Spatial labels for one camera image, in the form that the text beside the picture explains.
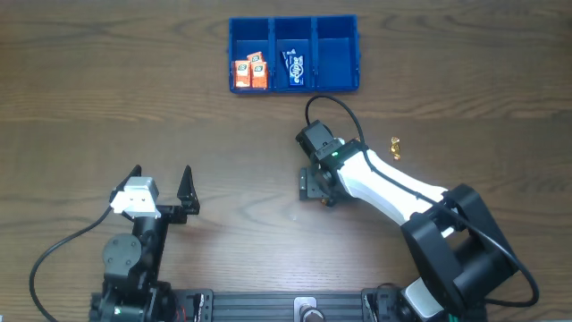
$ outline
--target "wooden tabletop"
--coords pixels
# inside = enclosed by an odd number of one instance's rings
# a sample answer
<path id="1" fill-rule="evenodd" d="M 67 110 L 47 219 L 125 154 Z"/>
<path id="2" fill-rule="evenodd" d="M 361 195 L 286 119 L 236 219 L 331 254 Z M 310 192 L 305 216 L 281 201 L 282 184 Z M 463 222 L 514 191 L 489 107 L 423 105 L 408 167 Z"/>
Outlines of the wooden tabletop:
<path id="1" fill-rule="evenodd" d="M 479 191 L 541 288 L 531 309 L 572 317 L 572 6 L 536 1 L 4 1 L 0 4 L 0 315 L 42 321 L 29 271 L 94 222 L 135 165 L 176 203 L 191 165 L 201 213 L 173 226 L 160 279 L 215 291 L 360 290 L 418 277 L 400 229 L 364 202 L 298 200 L 294 140 L 310 95 L 228 89 L 232 16 L 355 13 L 361 87 L 340 94 L 369 146 L 424 182 Z M 316 101 L 346 139 L 345 112 Z M 391 161 L 390 139 L 402 159 Z M 109 216 L 39 269 L 38 296 L 87 320 L 101 251 L 130 223 Z M 526 300 L 521 274 L 492 294 Z"/>

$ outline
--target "gold candy wrapper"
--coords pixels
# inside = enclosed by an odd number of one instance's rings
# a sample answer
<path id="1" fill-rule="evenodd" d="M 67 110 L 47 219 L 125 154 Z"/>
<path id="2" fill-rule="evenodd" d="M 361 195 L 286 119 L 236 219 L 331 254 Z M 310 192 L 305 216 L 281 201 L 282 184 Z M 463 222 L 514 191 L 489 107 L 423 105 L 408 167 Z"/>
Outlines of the gold candy wrapper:
<path id="1" fill-rule="evenodd" d="M 401 160 L 400 151 L 401 151 L 401 148 L 400 148 L 400 138 L 398 138 L 398 137 L 392 137 L 392 138 L 391 138 L 391 148 L 390 148 L 390 152 L 393 154 L 393 159 L 394 159 L 395 161 Z"/>

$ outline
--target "orange tic tac box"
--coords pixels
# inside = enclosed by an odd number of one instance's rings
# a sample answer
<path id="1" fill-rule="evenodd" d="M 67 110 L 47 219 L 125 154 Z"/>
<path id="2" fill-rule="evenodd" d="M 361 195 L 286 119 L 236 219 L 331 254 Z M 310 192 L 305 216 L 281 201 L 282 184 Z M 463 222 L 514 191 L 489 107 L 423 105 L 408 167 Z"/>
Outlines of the orange tic tac box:
<path id="1" fill-rule="evenodd" d="M 266 62 L 252 63 L 252 88 L 267 89 L 268 88 L 268 71 L 266 70 Z"/>
<path id="2" fill-rule="evenodd" d="M 255 52 L 247 56 L 247 59 L 251 63 L 263 62 L 265 59 L 262 57 L 262 52 Z"/>
<path id="3" fill-rule="evenodd" d="M 234 62 L 234 86 L 237 88 L 250 87 L 250 61 Z"/>

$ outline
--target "blue tray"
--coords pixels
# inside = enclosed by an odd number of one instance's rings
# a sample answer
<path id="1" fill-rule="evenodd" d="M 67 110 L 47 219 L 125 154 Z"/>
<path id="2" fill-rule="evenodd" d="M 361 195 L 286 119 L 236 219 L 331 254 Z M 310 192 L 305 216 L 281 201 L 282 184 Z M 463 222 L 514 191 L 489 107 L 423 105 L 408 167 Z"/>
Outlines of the blue tray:
<path id="1" fill-rule="evenodd" d="M 304 55 L 304 86 L 289 86 L 282 51 L 292 48 Z M 258 51 L 268 68 L 268 89 L 235 88 L 232 62 Z M 229 19 L 229 86 L 235 94 L 356 90 L 360 56 L 356 15 Z"/>

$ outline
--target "wooden table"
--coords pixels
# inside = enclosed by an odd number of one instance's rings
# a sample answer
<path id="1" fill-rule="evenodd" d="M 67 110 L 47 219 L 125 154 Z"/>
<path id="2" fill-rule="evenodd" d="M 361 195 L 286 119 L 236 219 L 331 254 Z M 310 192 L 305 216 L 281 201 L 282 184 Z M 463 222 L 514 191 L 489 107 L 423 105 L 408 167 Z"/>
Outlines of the wooden table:
<path id="1" fill-rule="evenodd" d="M 43 320 L 28 277 L 54 242 L 95 221 L 135 164 L 176 203 L 193 168 L 200 216 L 170 229 L 160 278 L 215 291 L 407 285 L 400 229 L 364 202 L 298 201 L 294 140 L 310 95 L 228 90 L 228 18 L 355 13 L 361 88 L 338 97 L 368 144 L 431 184 L 480 191 L 541 286 L 531 309 L 492 321 L 572 316 L 572 6 L 536 1 L 4 1 L 0 4 L 0 315 Z M 336 134 L 356 135 L 316 101 Z M 38 295 L 84 321 L 101 251 L 130 223 L 110 216 L 50 256 Z M 520 274 L 492 294 L 525 300 Z"/>

